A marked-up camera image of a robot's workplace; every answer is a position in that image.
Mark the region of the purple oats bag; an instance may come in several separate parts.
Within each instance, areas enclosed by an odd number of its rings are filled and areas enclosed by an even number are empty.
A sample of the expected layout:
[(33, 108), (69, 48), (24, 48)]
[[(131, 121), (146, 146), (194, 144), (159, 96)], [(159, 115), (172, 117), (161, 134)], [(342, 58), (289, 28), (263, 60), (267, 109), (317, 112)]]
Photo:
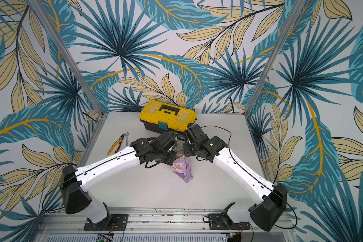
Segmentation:
[(191, 158), (186, 157), (182, 149), (176, 151), (176, 157), (171, 166), (171, 170), (185, 183), (188, 183), (194, 178), (192, 175)]

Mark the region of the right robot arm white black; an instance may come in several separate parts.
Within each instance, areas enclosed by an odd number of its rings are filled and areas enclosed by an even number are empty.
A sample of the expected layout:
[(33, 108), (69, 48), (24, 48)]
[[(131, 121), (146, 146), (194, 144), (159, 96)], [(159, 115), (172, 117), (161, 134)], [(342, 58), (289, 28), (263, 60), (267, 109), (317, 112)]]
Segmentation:
[(199, 125), (187, 128), (185, 133), (188, 137), (184, 143), (185, 156), (200, 157), (226, 171), (253, 200), (254, 204), (248, 209), (251, 220), (260, 229), (271, 231), (289, 206), (287, 188), (259, 176), (236, 157), (229, 144), (217, 136), (209, 138)]

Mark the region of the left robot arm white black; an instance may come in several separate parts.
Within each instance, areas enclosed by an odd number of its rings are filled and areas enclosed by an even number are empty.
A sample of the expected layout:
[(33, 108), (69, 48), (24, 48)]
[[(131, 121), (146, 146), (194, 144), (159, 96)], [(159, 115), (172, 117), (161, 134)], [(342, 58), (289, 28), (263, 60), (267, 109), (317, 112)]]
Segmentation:
[(172, 164), (176, 146), (176, 134), (163, 132), (157, 138), (137, 139), (120, 152), (88, 166), (65, 167), (59, 185), (65, 213), (79, 213), (95, 226), (106, 226), (112, 216), (106, 204), (97, 200), (90, 190), (130, 167), (148, 162)]

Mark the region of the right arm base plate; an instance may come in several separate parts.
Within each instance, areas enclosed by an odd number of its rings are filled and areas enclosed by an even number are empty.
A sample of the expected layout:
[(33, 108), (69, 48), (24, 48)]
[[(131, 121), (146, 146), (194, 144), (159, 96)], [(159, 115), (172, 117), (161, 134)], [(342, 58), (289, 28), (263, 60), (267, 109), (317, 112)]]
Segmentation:
[(205, 223), (209, 224), (212, 231), (245, 231), (250, 230), (248, 222), (235, 223), (228, 215), (221, 213), (211, 213), (203, 218)]

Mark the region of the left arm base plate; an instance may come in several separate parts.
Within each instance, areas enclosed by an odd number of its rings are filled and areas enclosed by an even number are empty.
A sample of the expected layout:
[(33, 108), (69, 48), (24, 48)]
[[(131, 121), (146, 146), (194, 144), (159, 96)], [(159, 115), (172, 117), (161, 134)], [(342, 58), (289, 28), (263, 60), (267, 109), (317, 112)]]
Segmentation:
[(111, 214), (100, 223), (93, 223), (87, 219), (84, 225), (85, 231), (125, 231), (128, 223), (128, 214)]

